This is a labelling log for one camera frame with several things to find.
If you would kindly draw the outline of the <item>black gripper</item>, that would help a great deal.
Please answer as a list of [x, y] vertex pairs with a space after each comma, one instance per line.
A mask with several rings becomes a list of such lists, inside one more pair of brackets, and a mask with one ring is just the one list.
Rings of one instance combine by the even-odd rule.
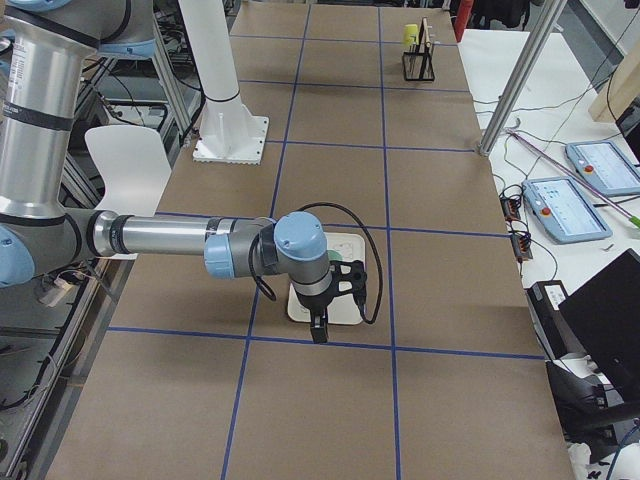
[[304, 295], [295, 290], [299, 304], [307, 311], [305, 323], [310, 323], [310, 332], [315, 344], [328, 342], [328, 306], [334, 299], [333, 292], [328, 289], [317, 295]]

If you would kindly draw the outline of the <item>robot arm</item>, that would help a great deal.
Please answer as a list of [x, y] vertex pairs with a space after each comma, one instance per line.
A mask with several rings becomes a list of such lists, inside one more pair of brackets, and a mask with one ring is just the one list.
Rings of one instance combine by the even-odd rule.
[[9, 1], [15, 33], [1, 125], [1, 283], [20, 285], [91, 257], [200, 255], [216, 278], [286, 274], [309, 310], [317, 343], [328, 339], [338, 267], [320, 221], [140, 217], [67, 209], [59, 200], [84, 61], [146, 59], [155, 50], [149, 1]]

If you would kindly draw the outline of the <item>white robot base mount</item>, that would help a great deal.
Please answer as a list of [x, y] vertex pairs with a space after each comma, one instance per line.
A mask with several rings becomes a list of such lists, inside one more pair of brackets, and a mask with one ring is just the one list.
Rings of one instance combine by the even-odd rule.
[[259, 164], [269, 119], [242, 100], [223, 3], [182, 0], [179, 7], [205, 97], [193, 159]]

